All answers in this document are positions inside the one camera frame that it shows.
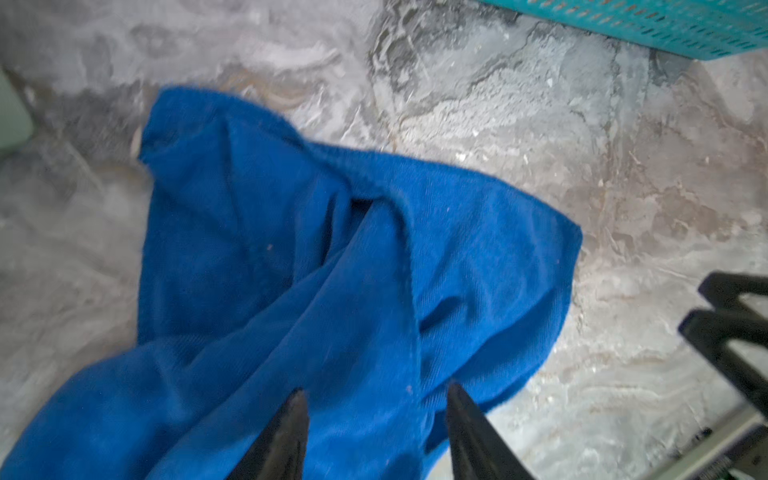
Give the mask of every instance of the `marble pattern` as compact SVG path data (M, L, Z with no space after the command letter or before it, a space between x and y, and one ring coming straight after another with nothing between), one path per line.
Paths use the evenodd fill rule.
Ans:
M73 372L134 342L138 135L178 82L319 141L480 170L583 227L561 338L490 415L538 478L640 478L740 401L676 328L711 270L768 272L768 53L691 62L468 0L65 4L0 11L38 124L0 161L0 458Z

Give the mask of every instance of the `light green object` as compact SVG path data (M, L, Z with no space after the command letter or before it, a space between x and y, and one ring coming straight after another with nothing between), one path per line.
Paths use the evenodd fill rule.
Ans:
M32 119L21 98L0 69L0 155L26 142L33 130Z

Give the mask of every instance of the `perforated basket side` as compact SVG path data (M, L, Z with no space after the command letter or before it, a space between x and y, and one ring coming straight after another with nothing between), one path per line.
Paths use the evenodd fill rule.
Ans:
M488 0L700 60L768 47L768 0Z

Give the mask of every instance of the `floor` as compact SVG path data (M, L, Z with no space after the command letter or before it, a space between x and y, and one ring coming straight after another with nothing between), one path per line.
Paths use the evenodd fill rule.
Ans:
M676 328L711 270L768 273L768 52L692 62L469 0L6 0L0 63L38 124L0 161L0 458L134 341L135 158L168 83L483 171L582 226L562 337L491 414L539 479L641 478L739 402Z

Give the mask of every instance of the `microfiber towel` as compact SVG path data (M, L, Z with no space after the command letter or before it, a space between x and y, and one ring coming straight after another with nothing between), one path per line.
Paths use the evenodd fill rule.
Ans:
M223 480L296 387L304 478L424 478L447 385L488 411L561 330L581 231L501 181L189 88L161 93L141 160L137 346L61 387L3 480Z

